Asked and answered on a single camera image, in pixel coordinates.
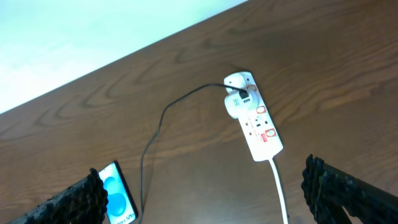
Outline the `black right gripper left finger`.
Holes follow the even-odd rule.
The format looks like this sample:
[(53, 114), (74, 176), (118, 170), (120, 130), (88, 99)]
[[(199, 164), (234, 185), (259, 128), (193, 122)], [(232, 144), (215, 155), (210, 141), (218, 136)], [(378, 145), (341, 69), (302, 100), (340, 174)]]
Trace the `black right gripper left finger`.
[(35, 209), (7, 224), (102, 224), (108, 192), (96, 169)]

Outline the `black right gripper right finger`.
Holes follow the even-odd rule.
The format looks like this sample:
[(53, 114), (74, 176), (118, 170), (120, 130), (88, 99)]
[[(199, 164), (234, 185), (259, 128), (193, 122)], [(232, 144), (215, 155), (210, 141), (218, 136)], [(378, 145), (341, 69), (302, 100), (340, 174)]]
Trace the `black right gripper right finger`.
[(397, 197), (309, 155), (302, 172), (306, 204), (317, 223), (397, 223)]

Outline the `blue Galaxy smartphone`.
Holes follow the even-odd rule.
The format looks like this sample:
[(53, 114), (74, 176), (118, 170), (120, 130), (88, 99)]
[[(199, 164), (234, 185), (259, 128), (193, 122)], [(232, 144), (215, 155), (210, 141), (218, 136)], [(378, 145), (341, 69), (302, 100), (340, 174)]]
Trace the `blue Galaxy smartphone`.
[(129, 191), (118, 161), (113, 161), (99, 171), (103, 187), (107, 191), (107, 216), (110, 224), (131, 224), (139, 217), (137, 207)]

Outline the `white USB charger adapter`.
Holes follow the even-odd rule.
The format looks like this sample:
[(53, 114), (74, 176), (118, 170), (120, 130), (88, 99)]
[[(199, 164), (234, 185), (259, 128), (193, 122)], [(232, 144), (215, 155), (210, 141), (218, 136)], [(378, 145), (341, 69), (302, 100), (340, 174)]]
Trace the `white USB charger adapter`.
[(259, 106), (258, 89), (251, 72), (236, 72), (224, 79), (224, 84), (245, 90), (233, 90), (227, 88), (228, 96), (224, 104), (228, 114), (233, 119), (238, 119), (242, 114), (254, 110)]

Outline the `white power strip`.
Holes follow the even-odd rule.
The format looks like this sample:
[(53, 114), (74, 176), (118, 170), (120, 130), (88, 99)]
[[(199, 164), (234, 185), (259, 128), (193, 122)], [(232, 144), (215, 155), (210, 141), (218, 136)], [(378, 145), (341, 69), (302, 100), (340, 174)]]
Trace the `white power strip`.
[[(227, 85), (227, 88), (245, 92), (233, 86)], [(241, 125), (254, 161), (271, 161), (284, 147), (259, 89), (257, 94), (259, 106), (240, 115), (236, 120)]]

